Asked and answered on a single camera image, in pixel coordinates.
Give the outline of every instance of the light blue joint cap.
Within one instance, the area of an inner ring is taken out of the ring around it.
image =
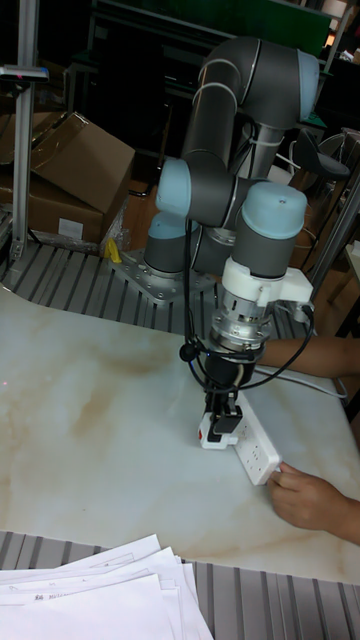
[[[166,160],[159,182],[156,206],[184,218],[191,203],[190,170],[185,160]]]
[[[300,120],[312,112],[319,83],[319,63],[314,56],[298,49],[300,77]]]
[[[198,226],[196,222],[193,222],[193,231],[195,231]],[[149,229],[149,236],[156,240],[181,238],[185,236],[185,218],[162,211],[153,218]]]
[[[258,182],[249,189],[242,206],[246,224],[265,238],[286,240],[301,231],[306,196],[286,185]]]

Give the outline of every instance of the human arm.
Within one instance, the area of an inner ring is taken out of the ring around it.
[[[327,531],[360,545],[360,502],[346,498],[329,482],[282,462],[268,481],[277,515],[301,529]]]
[[[280,368],[303,343],[294,340],[270,340],[260,365]],[[303,353],[289,367],[294,371],[323,378],[360,374],[360,340],[313,336]]]

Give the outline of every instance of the finger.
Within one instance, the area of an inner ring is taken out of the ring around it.
[[[267,486],[274,506],[275,504],[293,506],[294,502],[296,502],[298,494],[295,491],[280,487],[276,482],[271,480],[271,478],[268,480]]]
[[[302,471],[299,471],[299,469],[295,469],[295,467],[291,467],[286,462],[281,462],[280,469],[283,473],[292,473],[293,475],[299,476],[302,475]]]
[[[273,471],[270,476],[271,480],[276,482],[279,487],[282,487],[283,489],[290,489],[291,491],[300,490],[300,477],[301,476],[293,473],[280,473],[279,471]]]

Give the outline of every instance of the cardboard box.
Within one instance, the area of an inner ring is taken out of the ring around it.
[[[29,226],[98,244],[127,198],[135,152],[78,114],[56,128],[48,117],[40,120],[31,154]],[[3,157],[10,154],[7,140]],[[3,169],[0,203],[11,201],[12,177]]]
[[[31,170],[100,211],[107,229],[127,197],[134,155],[74,113],[33,150]]]
[[[0,172],[0,204],[11,204],[13,178],[9,169]],[[29,227],[99,244],[107,228],[104,215],[42,178],[32,175]]]
[[[32,146],[39,144],[41,140],[50,132],[54,126],[64,120],[66,113],[34,113]],[[0,164],[11,164],[14,162],[15,150],[15,114],[10,117],[3,115],[0,117],[0,131],[4,131],[0,140]]]

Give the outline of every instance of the human hand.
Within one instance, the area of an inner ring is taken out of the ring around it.
[[[343,496],[326,480],[302,473],[282,462],[268,487],[275,512],[295,527],[328,531],[339,537],[349,520],[354,501]]]

